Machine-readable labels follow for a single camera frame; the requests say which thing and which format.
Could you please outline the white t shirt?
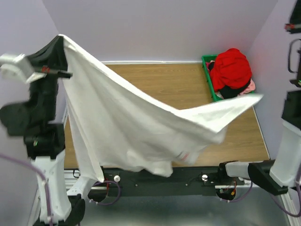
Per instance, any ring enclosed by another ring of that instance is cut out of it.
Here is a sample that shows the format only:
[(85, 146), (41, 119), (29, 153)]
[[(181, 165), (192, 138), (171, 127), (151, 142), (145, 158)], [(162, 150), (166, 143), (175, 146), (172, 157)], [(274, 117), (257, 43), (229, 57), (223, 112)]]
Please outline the white t shirt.
[(82, 176), (104, 180), (103, 167), (172, 175), (172, 163), (192, 165), (227, 126), (262, 99), (247, 94), (178, 110), (144, 93), (63, 35), (72, 73), (64, 80), (71, 135)]

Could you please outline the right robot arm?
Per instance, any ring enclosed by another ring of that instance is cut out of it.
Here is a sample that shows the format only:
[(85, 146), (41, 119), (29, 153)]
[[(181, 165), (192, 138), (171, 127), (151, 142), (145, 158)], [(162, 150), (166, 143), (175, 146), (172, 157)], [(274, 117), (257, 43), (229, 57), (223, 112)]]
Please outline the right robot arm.
[(255, 112), (270, 159), (220, 165), (217, 181), (247, 178), (273, 194), (300, 187), (301, 177), (301, 3), (280, 0), (255, 39), (249, 58), (257, 92)]

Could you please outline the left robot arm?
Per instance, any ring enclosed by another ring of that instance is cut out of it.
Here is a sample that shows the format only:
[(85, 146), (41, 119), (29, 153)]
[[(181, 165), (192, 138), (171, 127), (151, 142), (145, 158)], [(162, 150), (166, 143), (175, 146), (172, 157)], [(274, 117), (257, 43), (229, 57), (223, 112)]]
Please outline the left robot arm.
[(55, 123), (58, 80), (69, 79), (64, 38), (31, 55), (4, 54), (0, 72), (6, 79), (29, 85), (29, 99), (0, 109), (0, 121), (10, 137), (22, 137), (30, 163), (37, 174), (40, 216), (37, 226), (78, 226), (85, 214), (83, 193), (67, 194), (64, 181), (64, 125)]

